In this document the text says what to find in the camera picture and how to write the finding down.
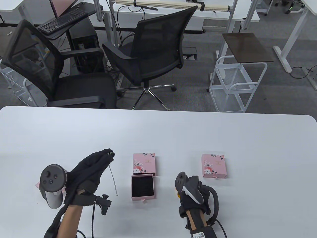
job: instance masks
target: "chair seat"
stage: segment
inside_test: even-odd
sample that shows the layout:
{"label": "chair seat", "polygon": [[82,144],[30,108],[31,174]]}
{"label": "chair seat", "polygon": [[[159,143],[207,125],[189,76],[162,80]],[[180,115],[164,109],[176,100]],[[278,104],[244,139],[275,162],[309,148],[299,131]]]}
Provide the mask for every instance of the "chair seat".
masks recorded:
{"label": "chair seat", "polygon": [[59,79],[54,100],[100,96],[105,108],[116,109],[116,90],[113,78],[107,73],[91,73],[68,76]]}

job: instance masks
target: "monitor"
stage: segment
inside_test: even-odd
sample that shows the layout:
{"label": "monitor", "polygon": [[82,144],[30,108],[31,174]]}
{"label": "monitor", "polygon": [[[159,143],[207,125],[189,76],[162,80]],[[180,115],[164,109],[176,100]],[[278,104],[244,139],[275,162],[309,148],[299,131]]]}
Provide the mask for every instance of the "monitor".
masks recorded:
{"label": "monitor", "polygon": [[73,3],[77,0],[49,0],[54,12],[55,17],[62,15]]}

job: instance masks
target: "pink jewelry box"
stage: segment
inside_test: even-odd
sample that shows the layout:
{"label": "pink jewelry box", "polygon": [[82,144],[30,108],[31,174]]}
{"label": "pink jewelry box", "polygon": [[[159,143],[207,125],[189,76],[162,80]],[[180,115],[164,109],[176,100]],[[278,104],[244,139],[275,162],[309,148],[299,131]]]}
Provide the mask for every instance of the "pink jewelry box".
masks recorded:
{"label": "pink jewelry box", "polygon": [[154,199],[153,174],[139,174],[131,176],[132,201]]}
{"label": "pink jewelry box", "polygon": [[133,154],[133,174],[153,174],[156,176],[155,153]]}
{"label": "pink jewelry box", "polygon": [[227,170],[224,161],[224,155],[208,155],[201,156],[201,164],[204,178],[226,178]]}

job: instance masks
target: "hand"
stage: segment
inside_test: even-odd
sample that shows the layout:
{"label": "hand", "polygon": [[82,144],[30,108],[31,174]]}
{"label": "hand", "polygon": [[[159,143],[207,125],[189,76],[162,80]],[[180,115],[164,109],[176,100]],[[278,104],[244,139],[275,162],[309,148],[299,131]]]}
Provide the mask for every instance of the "hand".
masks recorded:
{"label": "hand", "polygon": [[84,181],[91,181],[95,185],[93,192],[100,184],[100,177],[113,161],[114,152],[111,149],[93,153],[80,161],[78,165],[71,171],[67,172],[66,197],[64,204],[71,204],[78,186]]}
{"label": "hand", "polygon": [[187,210],[195,209],[195,208],[198,208],[198,209],[202,210],[203,213],[210,215],[211,210],[210,210],[209,204],[208,204],[208,199],[210,197],[210,193],[206,189],[206,186],[202,185],[202,183],[200,181],[198,182],[197,189],[199,190],[199,192],[201,193],[201,195],[204,198],[203,204],[196,203],[194,200],[192,200],[192,198],[190,196],[186,195],[184,191],[178,193],[178,196],[180,198],[180,204],[181,204],[181,206],[179,207],[179,215],[182,218],[187,217],[187,214],[186,214]]}

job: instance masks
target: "keyboard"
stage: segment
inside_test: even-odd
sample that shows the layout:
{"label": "keyboard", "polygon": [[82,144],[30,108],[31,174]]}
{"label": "keyboard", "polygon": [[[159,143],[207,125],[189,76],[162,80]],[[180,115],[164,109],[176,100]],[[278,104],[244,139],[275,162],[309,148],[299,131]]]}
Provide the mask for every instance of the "keyboard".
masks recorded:
{"label": "keyboard", "polygon": [[80,9],[79,6],[69,11],[68,13],[52,19],[38,27],[38,29],[45,35],[50,35],[61,28],[72,24],[73,22],[78,22],[79,20],[86,18],[88,13]]}

